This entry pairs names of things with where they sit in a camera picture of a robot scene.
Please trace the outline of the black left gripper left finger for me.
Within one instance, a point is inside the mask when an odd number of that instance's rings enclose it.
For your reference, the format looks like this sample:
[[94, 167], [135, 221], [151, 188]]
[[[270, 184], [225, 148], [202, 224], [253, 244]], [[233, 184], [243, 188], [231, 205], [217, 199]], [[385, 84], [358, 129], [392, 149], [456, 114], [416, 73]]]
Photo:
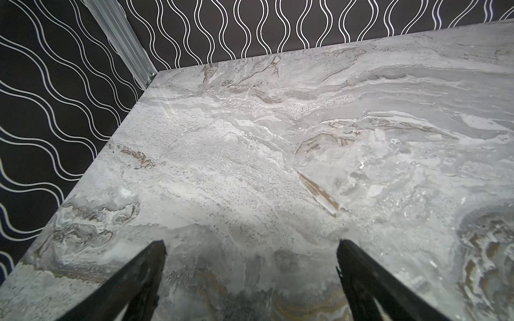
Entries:
[[151, 320], [159, 303], [166, 259], [164, 241], [151, 242], [101, 287], [62, 315], [60, 320]]

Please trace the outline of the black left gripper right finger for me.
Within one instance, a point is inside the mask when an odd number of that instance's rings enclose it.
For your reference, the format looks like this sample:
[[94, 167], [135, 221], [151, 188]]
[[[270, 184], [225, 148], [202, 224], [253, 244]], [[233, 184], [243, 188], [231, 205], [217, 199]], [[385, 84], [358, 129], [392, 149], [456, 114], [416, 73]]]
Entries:
[[351, 240], [339, 242], [337, 262], [354, 320], [448, 320]]

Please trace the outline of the aluminium corner frame post left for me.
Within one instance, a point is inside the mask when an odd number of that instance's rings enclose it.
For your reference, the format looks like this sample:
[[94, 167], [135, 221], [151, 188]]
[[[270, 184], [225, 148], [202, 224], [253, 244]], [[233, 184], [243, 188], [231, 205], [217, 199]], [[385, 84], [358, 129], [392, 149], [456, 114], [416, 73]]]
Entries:
[[157, 75], [157, 69], [138, 40], [121, 4], [115, 0], [84, 0], [83, 4], [132, 73], [136, 83], [145, 90]]

